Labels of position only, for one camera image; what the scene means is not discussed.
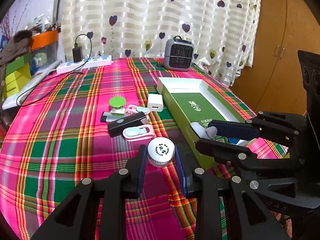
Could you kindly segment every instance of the white power strip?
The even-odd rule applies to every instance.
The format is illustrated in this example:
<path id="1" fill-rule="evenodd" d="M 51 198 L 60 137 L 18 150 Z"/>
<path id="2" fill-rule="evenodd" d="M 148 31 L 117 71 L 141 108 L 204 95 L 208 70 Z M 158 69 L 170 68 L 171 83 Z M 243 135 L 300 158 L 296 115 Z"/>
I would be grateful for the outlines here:
<path id="1" fill-rule="evenodd" d="M 80 70 L 85 68 L 99 67 L 99 66 L 109 66 L 112 64 L 111 55 L 102 56 L 97 59 L 91 58 L 83 67 L 79 68 L 83 63 L 86 62 L 87 59 L 84 59 L 81 62 L 74 63 L 73 61 L 66 62 L 57 67 L 57 74 L 63 74 L 70 72 L 72 70 Z"/>

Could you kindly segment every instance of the green round disc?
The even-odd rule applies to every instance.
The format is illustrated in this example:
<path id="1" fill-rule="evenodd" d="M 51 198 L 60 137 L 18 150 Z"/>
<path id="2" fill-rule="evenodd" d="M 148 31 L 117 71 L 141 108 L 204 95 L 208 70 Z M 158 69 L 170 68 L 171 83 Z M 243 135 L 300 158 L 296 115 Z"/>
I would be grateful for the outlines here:
<path id="1" fill-rule="evenodd" d="M 109 104 L 115 108 L 121 108 L 125 104 L 125 98 L 124 97 L 113 97 L 109 100 Z"/>

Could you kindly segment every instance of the black power adapter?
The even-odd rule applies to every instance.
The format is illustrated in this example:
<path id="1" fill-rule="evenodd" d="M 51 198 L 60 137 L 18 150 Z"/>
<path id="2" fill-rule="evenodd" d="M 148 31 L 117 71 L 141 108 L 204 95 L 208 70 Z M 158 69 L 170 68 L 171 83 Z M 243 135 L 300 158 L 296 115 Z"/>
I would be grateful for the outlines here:
<path id="1" fill-rule="evenodd" d="M 82 46 L 77 45 L 77 43 L 75 43 L 75 47 L 72 49 L 72 55 L 73 55 L 73 62 L 77 63 L 77 62 L 81 62 L 82 61 Z"/>

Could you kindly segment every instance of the white striped curtain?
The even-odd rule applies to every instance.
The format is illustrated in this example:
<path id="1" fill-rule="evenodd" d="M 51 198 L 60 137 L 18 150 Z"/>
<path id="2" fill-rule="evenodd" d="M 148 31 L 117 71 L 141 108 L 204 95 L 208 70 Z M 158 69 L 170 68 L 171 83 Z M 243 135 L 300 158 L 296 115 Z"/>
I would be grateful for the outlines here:
<path id="1" fill-rule="evenodd" d="M 225 86 L 252 66 L 260 0 L 65 0 L 63 45 L 92 37 L 93 51 L 116 57 L 163 57 L 176 35 L 195 46 L 194 62 Z M 84 55 L 86 37 L 78 40 Z"/>

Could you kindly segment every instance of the power cord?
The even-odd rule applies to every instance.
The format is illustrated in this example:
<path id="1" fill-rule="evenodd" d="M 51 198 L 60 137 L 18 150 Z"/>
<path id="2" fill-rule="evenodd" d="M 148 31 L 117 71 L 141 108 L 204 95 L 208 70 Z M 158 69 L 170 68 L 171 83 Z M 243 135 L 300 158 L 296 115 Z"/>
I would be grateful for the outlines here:
<path id="1" fill-rule="evenodd" d="M 77 38 L 78 38 L 79 36 L 86 36 L 86 37 L 88 37 L 87 34 L 80 34 L 80 35 L 78 35 L 78 36 L 76 37 L 76 39 L 75 39 L 75 44 L 77 43 Z M 89 61 L 89 59 L 90 59 L 90 57 L 91 57 L 91 53 L 92 53 L 92 41 L 91 41 L 91 39 L 90 39 L 89 37 L 88 37 L 88 39 L 90 40 L 90 55 L 89 55 L 89 57 L 87 58 L 87 60 L 86 60 L 82 65 L 80 65 L 79 67 L 77 67 L 77 68 L 75 68 L 75 69 L 73 69 L 73 70 L 71 70 L 71 71 L 69 71 L 69 72 L 67 72 L 67 73 L 63 73 L 63 74 L 54 76 L 54 77 L 52 77 L 52 78 L 49 78 L 49 79 L 45 80 L 44 82 L 47 82 L 47 81 L 52 80 L 52 79 L 54 79 L 54 78 L 56 78 L 56 77 L 60 77 L 60 76 L 64 76 L 64 75 L 65 75 L 65 77 L 68 77 L 68 76 L 70 76 L 71 74 L 73 74 L 74 71 L 78 70 L 79 68 L 82 68 L 82 67 Z M 52 88 L 52 89 L 51 89 L 48 93 L 46 93 L 43 97 L 41 97 L 41 98 L 39 98 L 39 99 L 31 102 L 31 103 L 24 104 L 24 105 L 19 105 L 19 104 L 18 104 L 18 101 L 19 101 L 19 98 L 20 98 L 20 97 L 22 97 L 22 96 L 23 96 L 25 93 L 27 93 L 28 91 L 35 89 L 38 85 L 42 84 L 43 82 L 40 82 L 39 84 L 35 85 L 34 87 L 29 88 L 28 90 L 24 91 L 21 95 L 19 95 L 19 96 L 17 97 L 17 99 L 16 99 L 16 104 L 17 104 L 17 106 L 20 106 L 20 107 L 30 106 L 30 105 L 32 105 L 32 104 L 34 104 L 34 103 L 37 103 L 37 102 L 41 101 L 42 99 L 44 99 L 44 98 L 46 98 L 48 95 L 50 95 L 50 94 L 57 88 L 57 86 L 61 84 L 61 82 L 63 81 L 63 79 L 61 79 L 61 80 L 54 86 L 54 88 Z"/>

